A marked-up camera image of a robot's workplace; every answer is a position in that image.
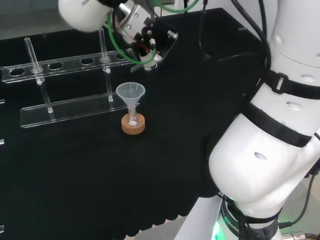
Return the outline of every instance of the test tube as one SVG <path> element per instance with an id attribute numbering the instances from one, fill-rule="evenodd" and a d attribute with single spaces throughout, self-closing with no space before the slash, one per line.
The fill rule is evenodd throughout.
<path id="1" fill-rule="evenodd" d="M 47 92 L 47 89 L 45 86 L 45 78 L 42 75 L 43 68 L 42 68 L 42 66 L 39 66 L 39 64 L 38 64 L 35 50 L 34 50 L 34 47 L 32 46 L 30 38 L 26 37 L 24 39 L 24 42 L 25 42 L 26 49 L 29 53 L 30 60 L 33 65 L 31 71 L 34 73 L 36 83 L 40 87 L 42 98 L 43 98 L 44 103 L 46 105 L 47 111 L 48 111 L 48 113 L 52 114 L 54 112 L 54 110 L 52 108 L 52 104 L 50 102 L 49 95 L 48 95 L 48 92 Z"/>
<path id="2" fill-rule="evenodd" d="M 102 63 L 108 63 L 110 61 L 110 58 L 108 57 L 107 53 L 107 46 L 106 46 L 106 40 L 105 40 L 105 31 L 103 28 L 99 29 L 99 41 L 100 41 L 100 48 L 101 48 L 101 58 L 100 61 Z M 108 100 L 109 102 L 113 102 L 114 99 L 112 97 L 112 85 L 111 85 L 111 70 L 108 66 L 103 66 L 102 70 L 104 72 L 104 79 L 105 79 L 105 85 L 106 85 L 106 92 L 108 93 Z"/>

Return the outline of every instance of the clear acrylic rack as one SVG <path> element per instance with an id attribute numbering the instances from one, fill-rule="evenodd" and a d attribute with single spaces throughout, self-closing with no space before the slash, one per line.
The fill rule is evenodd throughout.
<path id="1" fill-rule="evenodd" d="M 2 81 L 10 84 L 35 80 L 40 88 L 44 104 L 21 109 L 20 126 L 22 128 L 30 128 L 127 108 L 127 105 L 122 99 L 115 92 L 112 92 L 111 68 L 131 64 L 131 62 L 123 59 L 117 51 L 107 52 L 103 28 L 98 31 L 98 34 L 101 48 L 100 53 L 40 62 L 37 61 L 30 38 L 27 37 L 24 39 L 31 63 L 5 66 L 2 70 Z M 129 57 L 136 59 L 132 49 L 126 49 L 125 51 Z M 104 73 L 106 84 L 105 94 L 58 102 L 50 101 L 45 85 L 46 77 L 99 68 L 101 68 Z"/>

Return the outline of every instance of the green led light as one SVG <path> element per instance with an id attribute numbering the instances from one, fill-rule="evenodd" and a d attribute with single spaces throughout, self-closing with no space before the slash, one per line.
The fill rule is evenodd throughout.
<path id="1" fill-rule="evenodd" d="M 218 222 L 216 222 L 215 225 L 213 226 L 212 237 L 217 235 L 219 233 L 219 231 L 220 231 L 220 225 Z"/>
<path id="2" fill-rule="evenodd" d="M 224 240 L 225 235 L 222 232 L 220 225 L 218 222 L 216 222 L 213 226 L 213 231 L 212 231 L 212 238 L 211 240 Z"/>

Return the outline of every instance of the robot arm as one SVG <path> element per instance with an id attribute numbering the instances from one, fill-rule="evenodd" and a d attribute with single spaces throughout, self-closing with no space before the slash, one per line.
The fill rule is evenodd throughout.
<path id="1" fill-rule="evenodd" d="M 132 0 L 59 0 L 58 8 L 62 18 L 81 32 L 95 32 L 108 20 L 108 13 L 115 11 L 115 31 L 127 44 L 135 45 L 141 61 L 154 60 L 144 65 L 146 70 L 157 67 L 175 44 L 178 34 L 171 27 L 153 17 L 141 5 Z"/>

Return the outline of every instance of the black table surface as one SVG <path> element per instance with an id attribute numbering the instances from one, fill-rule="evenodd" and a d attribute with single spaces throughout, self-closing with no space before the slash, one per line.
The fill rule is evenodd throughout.
<path id="1" fill-rule="evenodd" d="M 124 82 L 146 88 L 137 108 L 146 129 L 137 136 L 122 132 L 126 110 L 20 128 L 20 109 L 43 103 L 39 87 L 34 80 L 1 82 L 0 239 L 122 240 L 186 216 L 198 197 L 214 194 L 202 176 L 201 141 L 210 132 L 220 137 L 263 66 L 251 54 L 229 56 L 262 50 L 223 9 L 213 9 L 202 35 L 213 58 L 202 61 L 199 19 L 199 12 L 163 18 L 177 28 L 179 39 L 157 70 L 111 69 L 113 90 Z M 30 38 L 39 61 L 100 50 L 97 33 L 69 30 Z M 0 41 L 0 66 L 29 62 L 23 39 Z M 101 69 L 45 83 L 52 102 L 106 92 Z"/>

